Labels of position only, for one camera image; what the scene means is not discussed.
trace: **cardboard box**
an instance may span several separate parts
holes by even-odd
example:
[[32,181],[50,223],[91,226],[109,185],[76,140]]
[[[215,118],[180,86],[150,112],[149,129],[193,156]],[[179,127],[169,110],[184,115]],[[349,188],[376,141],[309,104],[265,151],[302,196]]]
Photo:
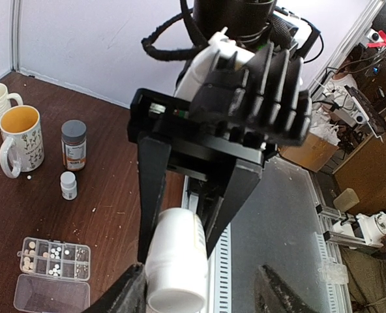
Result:
[[338,150],[338,146],[308,134],[301,147],[282,147],[280,155],[308,170],[319,171]]

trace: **black heat sink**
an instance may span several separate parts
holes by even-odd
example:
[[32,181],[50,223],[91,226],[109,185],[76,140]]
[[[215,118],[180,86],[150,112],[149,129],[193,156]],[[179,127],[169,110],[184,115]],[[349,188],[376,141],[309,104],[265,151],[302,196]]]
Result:
[[237,54],[223,59],[216,54],[209,74],[190,104],[189,119],[205,131],[246,147],[263,142],[302,145],[310,127],[312,101],[299,91],[303,59],[289,61],[273,44],[259,50],[236,68]]

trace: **gray bottle cap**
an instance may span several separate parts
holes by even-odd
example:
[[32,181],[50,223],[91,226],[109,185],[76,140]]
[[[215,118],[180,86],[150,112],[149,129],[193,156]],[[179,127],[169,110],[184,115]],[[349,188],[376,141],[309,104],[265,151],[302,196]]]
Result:
[[87,127],[78,119],[67,121],[61,127],[62,137],[66,142],[82,142],[86,137]]

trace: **small white bottle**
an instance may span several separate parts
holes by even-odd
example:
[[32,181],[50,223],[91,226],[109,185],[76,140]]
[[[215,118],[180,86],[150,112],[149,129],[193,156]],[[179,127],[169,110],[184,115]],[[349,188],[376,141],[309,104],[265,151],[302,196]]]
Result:
[[61,192],[66,200],[73,200],[77,197],[76,176],[71,171],[65,171],[60,177]]

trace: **pill organizer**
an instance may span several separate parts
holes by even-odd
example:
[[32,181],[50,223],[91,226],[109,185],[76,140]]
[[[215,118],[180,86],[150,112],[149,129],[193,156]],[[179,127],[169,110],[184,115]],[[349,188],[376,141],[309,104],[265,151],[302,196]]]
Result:
[[88,246],[26,237],[18,256],[17,310],[80,313],[90,306]]

